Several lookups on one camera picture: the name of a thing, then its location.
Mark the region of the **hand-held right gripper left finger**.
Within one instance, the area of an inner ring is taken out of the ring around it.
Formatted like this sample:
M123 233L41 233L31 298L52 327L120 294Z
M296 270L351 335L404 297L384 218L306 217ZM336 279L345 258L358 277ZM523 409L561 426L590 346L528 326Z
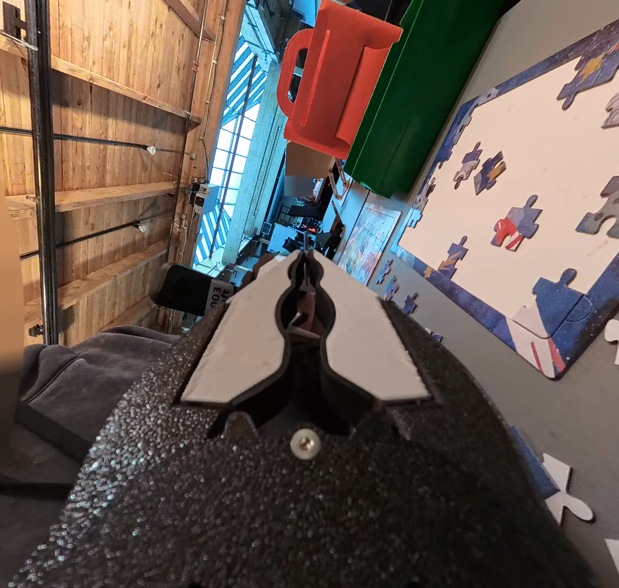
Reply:
M290 391L283 385L291 347L282 307L296 287L303 252L290 254L289 280L255 278L228 300L180 405L218 411L220 426L235 412L245 412L255 426L265 426L289 402Z

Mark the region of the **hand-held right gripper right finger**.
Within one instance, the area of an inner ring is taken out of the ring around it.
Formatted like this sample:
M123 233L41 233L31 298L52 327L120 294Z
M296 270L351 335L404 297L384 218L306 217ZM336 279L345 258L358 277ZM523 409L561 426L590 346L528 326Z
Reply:
M377 295L332 261L309 251L320 339L320 387L351 428L388 407L431 401L409 349Z

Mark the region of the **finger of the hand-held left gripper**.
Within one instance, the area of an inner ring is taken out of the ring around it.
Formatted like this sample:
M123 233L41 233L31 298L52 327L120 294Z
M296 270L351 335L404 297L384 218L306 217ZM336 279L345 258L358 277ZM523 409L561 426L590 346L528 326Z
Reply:
M277 255L259 268L256 279L289 280L291 263L291 254L288 256Z

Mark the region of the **blue space puzzle tray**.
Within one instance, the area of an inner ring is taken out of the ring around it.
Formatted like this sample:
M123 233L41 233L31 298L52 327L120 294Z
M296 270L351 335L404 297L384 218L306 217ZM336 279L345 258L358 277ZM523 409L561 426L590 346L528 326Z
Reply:
M614 220L595 235L575 230L618 175L618 128L601 128L618 69L566 111L557 100L585 51L613 37L618 21L463 104L391 248L549 379L564 375L618 309L618 239L606 235ZM477 142L480 164L456 190ZM499 151L506 171L476 195L475 174ZM515 252L491 245L496 222L531 195L542 210L537 233ZM468 253L448 280L437 268L462 236Z

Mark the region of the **grey desk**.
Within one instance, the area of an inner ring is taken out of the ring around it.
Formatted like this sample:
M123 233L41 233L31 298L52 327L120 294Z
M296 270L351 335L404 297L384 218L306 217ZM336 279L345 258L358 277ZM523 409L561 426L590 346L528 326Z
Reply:
M352 181L345 198L341 200L335 199L334 204L336 213L344 225L347 234L352 231L352 228L357 222L357 218L359 217L370 192L370 190L358 182Z
M461 105L618 18L618 0L521 0L499 20L459 96ZM563 530L606 585L616 585L605 539L618 539L618 367L611 344L596 338L560 381L551 381L440 294L419 274L393 259L398 305L414 292L412 316L444 337L443 345L468 367L508 425L539 457L547 453L572 468L568 492L594 513L584 522L565 511Z

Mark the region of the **person's left hand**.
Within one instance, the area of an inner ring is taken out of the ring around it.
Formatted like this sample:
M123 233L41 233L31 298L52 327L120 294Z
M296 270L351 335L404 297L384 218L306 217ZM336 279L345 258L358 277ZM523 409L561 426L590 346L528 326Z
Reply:
M322 322L316 316L314 292L299 292L297 313L287 331L291 344L318 344L324 331Z

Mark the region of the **colourful dinosaur puzzle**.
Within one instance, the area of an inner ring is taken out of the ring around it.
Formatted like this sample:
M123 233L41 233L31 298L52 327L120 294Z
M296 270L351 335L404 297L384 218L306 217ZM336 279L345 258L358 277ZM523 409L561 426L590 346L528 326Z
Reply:
M338 267L367 286L401 215L401 211L365 202L344 245Z

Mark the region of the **plywood stand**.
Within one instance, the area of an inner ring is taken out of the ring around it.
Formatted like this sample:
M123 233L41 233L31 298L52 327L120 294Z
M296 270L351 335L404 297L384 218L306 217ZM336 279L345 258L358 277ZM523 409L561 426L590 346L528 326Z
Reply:
M285 148L285 169L283 195L305 198L318 195L313 192L314 181L328 179L332 192L338 201L343 201L352 185L340 159L321 153L299 143L287 141Z

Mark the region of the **blue orange star puzzle piece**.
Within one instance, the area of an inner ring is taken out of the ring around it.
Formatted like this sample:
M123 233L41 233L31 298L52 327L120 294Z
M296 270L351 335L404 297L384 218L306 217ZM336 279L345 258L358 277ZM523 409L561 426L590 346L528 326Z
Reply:
M446 259L441 261L437 268L437 272L448 280L451 280L457 271L457 263L464 259L468 253L466 242L467 236L462 236L459 243L452 243L447 251Z

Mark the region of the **large window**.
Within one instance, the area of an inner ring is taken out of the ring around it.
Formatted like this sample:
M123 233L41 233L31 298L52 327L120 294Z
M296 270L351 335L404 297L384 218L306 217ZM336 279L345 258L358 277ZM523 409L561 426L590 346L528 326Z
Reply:
M267 75L276 60L263 11L255 1L245 6L221 127L208 172L218 196L213 198L213 209L205 210L201 216L192 267L211 277L218 276L225 267L221 256L233 224Z

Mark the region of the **orange plastic bin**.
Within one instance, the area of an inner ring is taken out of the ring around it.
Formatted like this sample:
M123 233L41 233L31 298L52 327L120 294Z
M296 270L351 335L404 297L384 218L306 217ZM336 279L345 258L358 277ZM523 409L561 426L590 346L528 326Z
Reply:
M322 0L312 29L287 44L277 102L284 138L346 160L401 27Z

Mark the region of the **purple grey banded puzzle piece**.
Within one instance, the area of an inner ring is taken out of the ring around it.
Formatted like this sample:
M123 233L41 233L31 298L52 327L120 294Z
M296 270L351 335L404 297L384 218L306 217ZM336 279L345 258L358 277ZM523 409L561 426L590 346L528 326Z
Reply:
M477 142L473 149L464 155L462 164L453 178L454 189L457 190L463 181L467 181L479 166L482 151L481 142Z

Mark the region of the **green plastic bin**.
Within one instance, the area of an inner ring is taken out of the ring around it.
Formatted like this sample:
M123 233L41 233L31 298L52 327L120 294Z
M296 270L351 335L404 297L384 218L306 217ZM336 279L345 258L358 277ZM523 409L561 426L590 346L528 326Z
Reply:
M506 0L412 0L344 169L376 195L413 187Z

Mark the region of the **orange comet puzzle piece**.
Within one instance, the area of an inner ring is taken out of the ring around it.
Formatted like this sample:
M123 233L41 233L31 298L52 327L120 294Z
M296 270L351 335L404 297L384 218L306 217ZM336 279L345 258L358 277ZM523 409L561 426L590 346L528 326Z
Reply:
M557 96L566 111L576 96L613 79L618 69L618 38L589 47L575 66L575 77L564 85Z

